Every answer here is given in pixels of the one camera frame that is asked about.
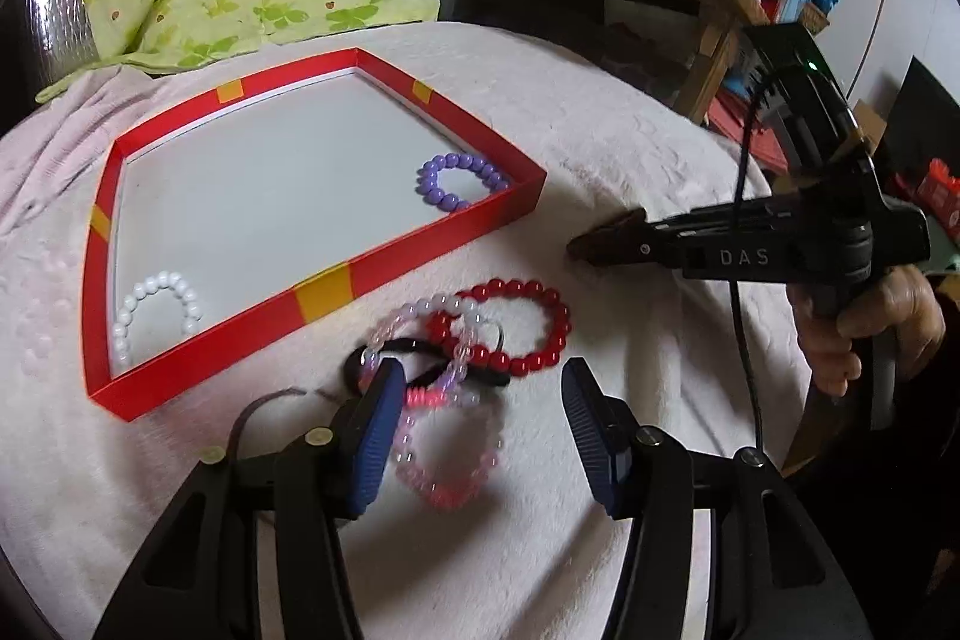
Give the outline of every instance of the black hair tie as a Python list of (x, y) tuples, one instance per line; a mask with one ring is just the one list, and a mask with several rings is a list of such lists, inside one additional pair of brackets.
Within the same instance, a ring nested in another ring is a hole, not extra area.
[[(347, 360), (344, 361), (344, 385), (347, 386), (347, 390), (354, 396), (361, 395), (360, 354), (363, 353), (365, 347), (366, 345), (360, 345), (352, 354), (347, 356)], [(438, 357), (438, 359), (443, 359), (443, 363), (431, 366), (407, 384), (407, 386), (413, 389), (427, 389), (429, 386), (432, 386), (440, 375), (443, 374), (443, 370), (446, 367), (445, 362), (448, 361), (448, 357), (446, 357), (440, 345), (435, 345), (426, 339), (414, 339), (411, 338), (411, 336), (399, 336), (396, 339), (388, 339), (383, 343), (382, 351), (401, 354), (419, 353), (424, 356), (434, 356)], [(510, 374), (507, 372), (497, 372), (495, 369), (488, 367), (467, 365), (467, 379), (475, 381), (475, 383), (483, 384), (483, 386), (502, 389), (510, 383)]]

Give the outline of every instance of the purple bead bracelet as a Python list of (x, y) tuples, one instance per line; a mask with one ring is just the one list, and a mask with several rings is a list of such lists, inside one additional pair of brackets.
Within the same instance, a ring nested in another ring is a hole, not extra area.
[(445, 213), (466, 210), (470, 203), (467, 199), (460, 199), (457, 194), (445, 193), (438, 185), (437, 178), (440, 171), (444, 169), (469, 170), (483, 180), (483, 184), (494, 193), (506, 191), (510, 188), (510, 183), (506, 177), (501, 175), (493, 164), (487, 163), (487, 160), (479, 155), (470, 155), (469, 153), (435, 155), (424, 163), (419, 170), (418, 177), (416, 177), (416, 192), (424, 196), (424, 201), (427, 204), (440, 207), (440, 210)]

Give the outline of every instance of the bracelet on blanket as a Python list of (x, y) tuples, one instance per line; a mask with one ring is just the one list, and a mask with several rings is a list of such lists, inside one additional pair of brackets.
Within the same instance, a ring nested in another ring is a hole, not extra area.
[(134, 311), (147, 296), (165, 289), (171, 290), (173, 295), (184, 303), (184, 321), (181, 322), (184, 336), (195, 335), (200, 330), (198, 321), (203, 317), (203, 310), (197, 301), (197, 292), (184, 280), (184, 276), (179, 272), (164, 270), (157, 276), (147, 277), (142, 283), (133, 286), (133, 293), (123, 297), (123, 307), (117, 311), (117, 319), (113, 324), (113, 358), (121, 371), (130, 368), (128, 327), (133, 323)]
[(361, 392), (368, 389), (380, 365), (380, 354), (389, 349), (388, 345), (397, 330), (407, 323), (425, 319), (437, 313), (459, 317), (462, 319), (463, 328), (457, 345), (451, 351), (450, 363), (440, 373), (437, 387), (426, 387), (426, 389), (408, 387), (404, 410), (400, 416), (400, 426), (397, 427), (394, 442), (392, 442), (391, 454), (392, 460), (397, 465), (397, 477), (405, 485), (421, 495), (421, 498), (430, 506), (436, 509), (453, 510), (464, 506), (479, 493), (490, 477), (491, 469), (496, 466), (499, 458), (497, 451), (503, 446), (498, 416), (488, 415), (486, 441), (477, 466), (464, 480), (449, 485), (438, 482), (435, 475), (419, 465), (413, 446), (412, 429), (418, 420), (418, 413), (424, 410), (462, 408), (466, 414), (476, 413), (483, 407), (490, 407), (493, 411), (499, 410), (496, 407), (499, 405), (498, 400), (493, 399), (490, 405), (482, 405), (483, 399), (480, 394), (458, 387), (467, 377), (472, 346), (476, 344), (479, 335), (481, 317), (477, 313), (476, 301), (458, 295), (437, 293), (429, 299), (408, 302), (393, 310), (378, 322), (367, 344), (360, 351), (361, 371), (358, 386)]
[[(550, 333), (544, 340), (544, 349), (528, 353), (526, 356), (510, 357), (500, 346), (493, 352), (481, 344), (473, 346), (470, 363), (475, 366), (488, 366), (497, 372), (510, 372), (515, 378), (526, 377), (530, 372), (539, 372), (544, 367), (556, 366), (560, 362), (560, 353), (566, 347), (566, 336), (573, 331), (570, 322), (570, 307), (560, 301), (560, 292), (549, 287), (539, 280), (510, 280), (504, 283), (498, 277), (486, 283), (473, 286), (470, 290), (460, 290), (457, 295), (461, 299), (485, 302), (488, 299), (503, 296), (508, 299), (525, 298), (539, 303), (550, 316)], [(427, 323), (429, 339), (438, 345), (443, 345), (446, 354), (453, 355), (460, 343), (457, 336), (451, 335), (450, 325), (456, 319), (455, 314), (438, 311), (433, 314)]]
[[(353, 396), (360, 396), (360, 354), (364, 351), (365, 345), (361, 345), (356, 350), (347, 356), (347, 360), (344, 361), (343, 365), (343, 377), (344, 385), (347, 386), (347, 390)], [(412, 338), (411, 336), (400, 336), (396, 339), (388, 339), (383, 343), (382, 351), (383, 353), (398, 353), (401, 355), (409, 355), (411, 353), (416, 353), (423, 356), (432, 356), (437, 359), (443, 359), (445, 353), (443, 352), (443, 347), (440, 345), (435, 345), (433, 342), (430, 342), (427, 339), (417, 339)], [(416, 376), (413, 380), (407, 383), (407, 386), (410, 389), (428, 389), (432, 384), (434, 384), (438, 378), (440, 378), (440, 373), (443, 372), (446, 362), (440, 363), (440, 365), (431, 366), (429, 369), (421, 372), (420, 375)], [(497, 372), (490, 367), (480, 367), (476, 366), (473, 363), (467, 365), (467, 380), (474, 381), (474, 383), (481, 384), (481, 386), (489, 387), (503, 387), (510, 384), (510, 374), (507, 372)]]

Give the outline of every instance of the screw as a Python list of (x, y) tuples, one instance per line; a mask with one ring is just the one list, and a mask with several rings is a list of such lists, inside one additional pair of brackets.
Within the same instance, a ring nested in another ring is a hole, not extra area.
[(637, 439), (643, 445), (659, 445), (664, 441), (664, 433), (654, 426), (641, 426), (637, 429)]
[(333, 439), (333, 432), (330, 431), (325, 426), (318, 426), (316, 429), (310, 429), (309, 432), (306, 432), (304, 440), (306, 440), (307, 445), (314, 445), (319, 447), (320, 445), (328, 445)]
[(200, 462), (205, 464), (217, 464), (227, 458), (227, 451), (219, 445), (210, 445), (200, 451)]
[(762, 467), (766, 463), (763, 453), (760, 453), (757, 448), (744, 448), (740, 451), (740, 458), (752, 467)]

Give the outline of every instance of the blue gripper pad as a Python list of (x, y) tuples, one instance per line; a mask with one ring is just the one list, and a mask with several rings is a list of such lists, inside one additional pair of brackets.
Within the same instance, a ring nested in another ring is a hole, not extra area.
[(355, 445), (350, 449), (352, 468), (346, 504), (357, 516), (363, 514), (380, 490), (406, 389), (403, 365), (395, 359), (384, 359), (347, 424), (353, 437), (346, 435), (344, 442)]
[(560, 394), (593, 499), (620, 518), (632, 467), (630, 437), (583, 359), (563, 365)]

